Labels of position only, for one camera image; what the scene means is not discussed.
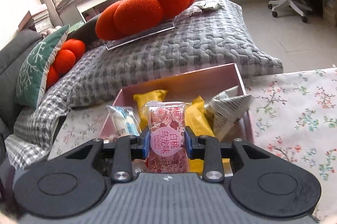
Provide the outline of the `yellow snack packet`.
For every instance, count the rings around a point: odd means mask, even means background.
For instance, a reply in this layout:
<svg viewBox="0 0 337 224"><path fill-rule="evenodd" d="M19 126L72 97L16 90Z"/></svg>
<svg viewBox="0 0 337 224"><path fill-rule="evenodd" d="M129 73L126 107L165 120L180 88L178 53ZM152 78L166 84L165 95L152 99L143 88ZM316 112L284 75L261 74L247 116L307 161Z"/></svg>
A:
<svg viewBox="0 0 337 224"><path fill-rule="evenodd" d="M164 102L168 90L157 89L147 93L138 93L133 95L133 99L138 107L138 114L140 118L139 127L143 130L148 125L149 107L156 102Z"/></svg>
<svg viewBox="0 0 337 224"><path fill-rule="evenodd" d="M215 137L205 116L205 102L201 96L195 98L191 104L185 108L185 126L190 127L196 136L207 135ZM203 160L189 159L190 172L198 173L201 176L203 164Z"/></svg>

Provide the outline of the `white blue snack packet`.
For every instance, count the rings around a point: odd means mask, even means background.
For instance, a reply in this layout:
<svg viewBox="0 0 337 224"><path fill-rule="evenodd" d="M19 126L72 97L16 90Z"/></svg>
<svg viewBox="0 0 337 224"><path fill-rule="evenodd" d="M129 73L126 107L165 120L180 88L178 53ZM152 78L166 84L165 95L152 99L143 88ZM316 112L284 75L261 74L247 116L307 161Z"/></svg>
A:
<svg viewBox="0 0 337 224"><path fill-rule="evenodd" d="M108 115L115 129L114 135L116 135L116 137L140 135L141 130L132 107L108 105L107 109Z"/></svg>

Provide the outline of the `small orange pumpkin cushion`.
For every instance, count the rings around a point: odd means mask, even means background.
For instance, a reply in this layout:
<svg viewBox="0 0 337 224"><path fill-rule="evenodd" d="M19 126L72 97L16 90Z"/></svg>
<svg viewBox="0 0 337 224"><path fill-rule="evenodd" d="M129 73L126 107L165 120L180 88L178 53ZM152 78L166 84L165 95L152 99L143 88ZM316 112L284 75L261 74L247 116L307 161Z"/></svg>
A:
<svg viewBox="0 0 337 224"><path fill-rule="evenodd" d="M86 51L86 45L78 39L68 39L57 53L47 75L46 89L67 74Z"/></svg>

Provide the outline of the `large orange pumpkin cushion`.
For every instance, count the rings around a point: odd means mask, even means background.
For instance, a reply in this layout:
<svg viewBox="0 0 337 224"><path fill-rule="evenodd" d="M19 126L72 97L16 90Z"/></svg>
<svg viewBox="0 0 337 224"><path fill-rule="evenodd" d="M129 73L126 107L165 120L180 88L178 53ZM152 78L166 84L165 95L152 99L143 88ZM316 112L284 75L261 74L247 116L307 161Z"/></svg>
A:
<svg viewBox="0 0 337 224"><path fill-rule="evenodd" d="M95 33L102 40L118 40L175 18L196 0L118 0L96 21Z"/></svg>

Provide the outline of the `small packet on quilt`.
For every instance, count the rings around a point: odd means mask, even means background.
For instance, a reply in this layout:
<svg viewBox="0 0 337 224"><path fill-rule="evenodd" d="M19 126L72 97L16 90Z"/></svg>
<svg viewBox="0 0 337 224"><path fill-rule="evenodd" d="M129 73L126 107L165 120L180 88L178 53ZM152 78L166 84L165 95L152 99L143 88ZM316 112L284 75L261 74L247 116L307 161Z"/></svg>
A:
<svg viewBox="0 0 337 224"><path fill-rule="evenodd" d="M204 0L194 4L202 11L216 11L223 7L223 4L218 0Z"/></svg>

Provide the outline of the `white newspaper print packet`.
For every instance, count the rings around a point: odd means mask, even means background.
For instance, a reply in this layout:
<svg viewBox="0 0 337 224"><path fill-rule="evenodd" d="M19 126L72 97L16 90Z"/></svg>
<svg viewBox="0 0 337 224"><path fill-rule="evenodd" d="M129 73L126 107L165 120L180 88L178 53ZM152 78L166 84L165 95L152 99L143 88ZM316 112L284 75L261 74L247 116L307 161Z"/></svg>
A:
<svg viewBox="0 0 337 224"><path fill-rule="evenodd" d="M206 118L212 121L213 133L219 141L230 134L253 100L251 95L240 95L237 85L218 93L205 105Z"/></svg>

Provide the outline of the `grey sofa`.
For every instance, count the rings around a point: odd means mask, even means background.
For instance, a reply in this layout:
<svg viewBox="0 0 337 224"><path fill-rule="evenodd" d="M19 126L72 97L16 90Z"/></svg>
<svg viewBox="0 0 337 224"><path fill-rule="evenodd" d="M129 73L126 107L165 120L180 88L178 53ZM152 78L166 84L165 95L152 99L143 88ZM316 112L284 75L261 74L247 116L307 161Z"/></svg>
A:
<svg viewBox="0 0 337 224"><path fill-rule="evenodd" d="M9 161L16 168L24 169L45 159L51 151L60 117L67 115L72 107L84 105L75 93L87 82L94 59L104 49L103 41L95 33L97 20L95 16L73 33L68 32L66 41L81 40L86 51L67 74L46 89L36 109L17 104L15 90L23 62L44 37L23 30L1 50L1 136Z"/></svg>

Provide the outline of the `green snowflake pillow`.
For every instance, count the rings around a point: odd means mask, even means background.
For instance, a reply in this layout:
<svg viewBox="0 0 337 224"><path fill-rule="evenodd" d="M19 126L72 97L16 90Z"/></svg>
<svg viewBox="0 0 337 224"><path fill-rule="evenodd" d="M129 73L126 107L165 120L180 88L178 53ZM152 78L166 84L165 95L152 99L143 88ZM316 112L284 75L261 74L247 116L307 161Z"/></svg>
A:
<svg viewBox="0 0 337 224"><path fill-rule="evenodd" d="M15 90L15 102L36 109L45 95L47 75L68 36L65 25L40 41L23 62Z"/></svg>

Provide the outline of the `floral tablecloth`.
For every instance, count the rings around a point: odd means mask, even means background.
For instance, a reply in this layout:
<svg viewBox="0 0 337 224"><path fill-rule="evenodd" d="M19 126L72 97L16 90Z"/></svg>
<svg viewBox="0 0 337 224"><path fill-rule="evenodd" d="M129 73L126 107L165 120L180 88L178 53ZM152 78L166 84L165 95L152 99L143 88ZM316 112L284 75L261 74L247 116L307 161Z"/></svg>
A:
<svg viewBox="0 0 337 224"><path fill-rule="evenodd" d="M255 145L315 175L322 197L314 212L321 223L336 223L336 68L244 80L254 97L250 106ZM107 106L71 110L48 160L101 137Z"/></svg>

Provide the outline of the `grey checked quilt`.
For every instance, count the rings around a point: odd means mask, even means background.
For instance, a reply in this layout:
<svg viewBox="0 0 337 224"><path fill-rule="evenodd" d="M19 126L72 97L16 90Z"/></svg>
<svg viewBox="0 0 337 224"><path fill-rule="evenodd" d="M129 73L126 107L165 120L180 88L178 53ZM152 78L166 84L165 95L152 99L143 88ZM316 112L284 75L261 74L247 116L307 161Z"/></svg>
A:
<svg viewBox="0 0 337 224"><path fill-rule="evenodd" d="M282 62L253 42L242 8L230 0L205 12L194 3L174 30L108 51L93 43L78 63L60 78L34 109L23 108L5 145L11 165L26 168L51 151L56 125L71 108L98 104L116 97L125 86L235 63L243 77L283 72Z"/></svg>

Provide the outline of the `clear acrylic board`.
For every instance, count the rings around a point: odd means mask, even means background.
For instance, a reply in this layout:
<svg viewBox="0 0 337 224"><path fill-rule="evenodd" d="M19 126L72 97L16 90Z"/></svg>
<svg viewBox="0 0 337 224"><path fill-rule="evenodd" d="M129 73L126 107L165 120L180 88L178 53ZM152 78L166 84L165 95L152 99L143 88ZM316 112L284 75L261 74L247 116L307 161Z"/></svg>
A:
<svg viewBox="0 0 337 224"><path fill-rule="evenodd" d="M130 44L135 41L139 41L141 39L145 39L145 38L148 38L148 37L151 37L151 36L166 32L166 31L170 31L172 29L175 29L175 23L173 20L169 20L168 22L165 22L155 27L141 31L140 33L136 33L134 35L130 35L130 36L124 37L119 40L113 40L110 43L106 44L106 49L108 51L112 51L124 45Z"/></svg>

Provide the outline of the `pink peach oolong snack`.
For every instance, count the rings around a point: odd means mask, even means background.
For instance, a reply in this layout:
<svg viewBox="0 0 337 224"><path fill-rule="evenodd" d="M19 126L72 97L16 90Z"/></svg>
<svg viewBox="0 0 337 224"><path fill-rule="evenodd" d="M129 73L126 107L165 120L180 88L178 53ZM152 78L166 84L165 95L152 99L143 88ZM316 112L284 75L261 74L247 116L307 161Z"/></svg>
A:
<svg viewBox="0 0 337 224"><path fill-rule="evenodd" d="M189 171L185 149L185 107L181 101L157 101L149 107L150 150L147 161L150 173Z"/></svg>

